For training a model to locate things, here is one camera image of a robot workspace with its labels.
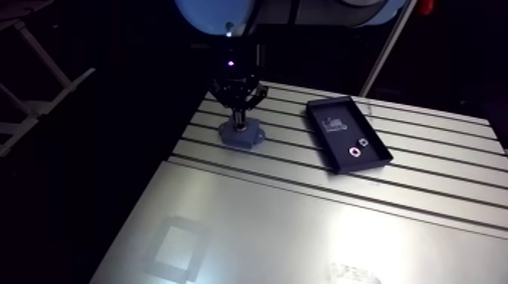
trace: small black box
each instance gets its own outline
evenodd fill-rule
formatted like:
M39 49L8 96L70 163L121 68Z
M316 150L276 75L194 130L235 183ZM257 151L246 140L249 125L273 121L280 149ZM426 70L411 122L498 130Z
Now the small black box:
M311 100L307 102L306 112L334 172L377 168L392 161L392 154L350 97ZM367 146L360 144L362 138L367 140ZM353 156L352 147L358 148L361 154Z

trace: sticker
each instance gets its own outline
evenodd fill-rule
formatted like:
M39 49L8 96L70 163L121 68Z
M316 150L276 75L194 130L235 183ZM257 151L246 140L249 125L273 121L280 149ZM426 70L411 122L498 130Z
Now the sticker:
M332 284L381 284L369 270L344 264L332 264L330 278Z
M342 123L340 119L332 119L331 117L327 117L326 120L321 121L321 124L326 132L343 131L348 129L348 126Z

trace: metal frame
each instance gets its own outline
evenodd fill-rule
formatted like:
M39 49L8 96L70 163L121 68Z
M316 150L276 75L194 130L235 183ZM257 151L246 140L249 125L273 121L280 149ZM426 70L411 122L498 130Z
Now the metal frame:
M0 144L0 157L7 155L12 146L19 141L35 124L37 124L38 117L43 114L50 113L69 93L76 90L77 86L81 84L88 76L90 76L95 69L90 68L79 76L76 80L70 81L65 73L58 67L54 60L49 56L48 52L37 41L36 37L26 28L23 21L18 21L14 24L14 28L20 32L21 38L31 49L37 54L41 62L48 68L49 72L59 81L63 86L63 90L51 102L47 101L22 101L16 97L7 87L0 83L0 93L5 94L7 98L26 114L26 118L20 124L14 123L0 123L0 133L11 134L12 137Z
M364 86L360 91L360 97L366 97L368 95L370 88L372 88L372 84L374 81L376 81L379 71L381 68L383 68L386 58L388 58L390 52L393 49L393 46L397 42L397 39L400 36L402 29L406 25L407 19L409 19L409 16L411 15L411 12L413 11L414 5L416 3L417 0L408 0L404 4L401 13L398 16L397 22L393 26L392 32L388 36L388 39L386 40L381 53L379 54L372 70L370 71L369 76L367 77L367 81L365 81Z

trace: dark background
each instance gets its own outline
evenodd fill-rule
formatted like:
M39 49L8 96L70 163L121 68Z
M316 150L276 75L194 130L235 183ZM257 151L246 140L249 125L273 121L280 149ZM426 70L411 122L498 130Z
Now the dark background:
M489 118L506 139L505 8L436 0L414 14L369 96ZM85 283L208 88L214 51L190 43L214 40L169 0L55 1L26 22L71 79L97 71L0 158L4 258L21 282ZM357 94L391 25L261 27L265 78ZM58 92L52 80L0 32L0 81L37 98Z

